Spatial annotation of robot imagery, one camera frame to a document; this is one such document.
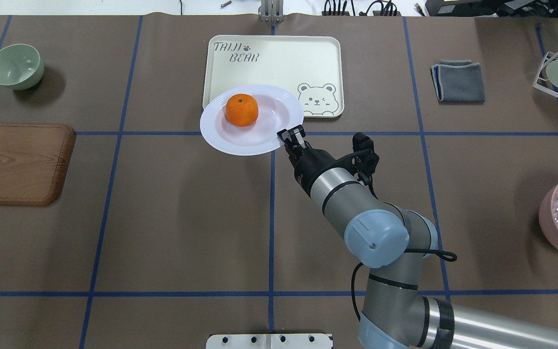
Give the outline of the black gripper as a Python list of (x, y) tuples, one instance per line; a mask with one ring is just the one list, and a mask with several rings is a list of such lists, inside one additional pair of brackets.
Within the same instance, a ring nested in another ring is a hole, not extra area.
[(294, 178), (303, 190), (311, 190), (316, 179), (336, 162), (332, 155), (310, 146), (303, 125), (277, 132), (294, 168)]

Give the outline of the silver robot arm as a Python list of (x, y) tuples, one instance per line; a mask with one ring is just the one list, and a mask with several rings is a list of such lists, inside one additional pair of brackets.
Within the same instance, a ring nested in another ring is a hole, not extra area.
[(420, 296), (425, 256), (457, 259), (436, 249), (434, 224), (372, 194), (379, 157), (370, 137), (355, 133), (353, 152), (334, 159), (305, 136), (301, 125), (277, 132), (297, 183), (370, 270), (359, 311), (364, 348), (558, 349), (558, 328)]

